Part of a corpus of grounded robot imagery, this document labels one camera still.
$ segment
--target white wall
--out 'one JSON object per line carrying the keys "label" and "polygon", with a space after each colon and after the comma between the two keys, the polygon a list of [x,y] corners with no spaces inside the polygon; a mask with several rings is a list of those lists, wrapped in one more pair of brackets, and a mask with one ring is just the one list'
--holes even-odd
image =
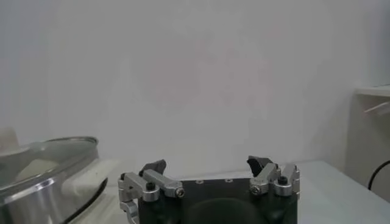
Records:
{"label": "white wall", "polygon": [[390,81],[384,2],[4,0],[0,125],[25,143],[97,136],[118,173],[248,155],[342,169],[353,88]]}

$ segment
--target metal bowl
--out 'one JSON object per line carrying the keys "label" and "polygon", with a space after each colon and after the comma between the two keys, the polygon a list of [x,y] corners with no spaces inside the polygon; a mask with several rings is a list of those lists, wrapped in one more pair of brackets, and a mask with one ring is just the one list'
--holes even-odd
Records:
{"label": "metal bowl", "polygon": [[93,137],[52,139],[0,157],[0,223],[63,223],[77,212],[99,186],[76,196],[62,185],[99,158],[97,144]]}

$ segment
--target white table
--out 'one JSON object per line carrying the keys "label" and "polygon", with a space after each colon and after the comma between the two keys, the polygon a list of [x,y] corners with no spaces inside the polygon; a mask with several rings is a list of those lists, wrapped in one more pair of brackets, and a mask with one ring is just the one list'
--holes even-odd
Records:
{"label": "white table", "polygon": [[[298,219],[301,224],[389,224],[390,204],[364,186],[321,162],[297,165],[301,173]],[[220,179],[251,177],[250,171],[197,177]],[[116,194],[116,189],[107,192]],[[127,224],[126,215],[115,210],[110,224]]]}

